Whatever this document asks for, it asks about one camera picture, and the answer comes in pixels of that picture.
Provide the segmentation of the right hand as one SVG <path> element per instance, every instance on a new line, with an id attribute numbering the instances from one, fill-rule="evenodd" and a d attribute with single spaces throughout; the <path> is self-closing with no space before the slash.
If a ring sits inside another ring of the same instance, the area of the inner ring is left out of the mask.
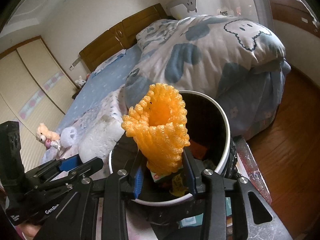
<path id="1" fill-rule="evenodd" d="M 41 226 L 40 225 L 34 225 L 34 224 L 28 224 L 28 223 L 22 223 L 17 226 L 23 235 L 27 239 L 34 239 L 38 231 L 40 230 Z"/>

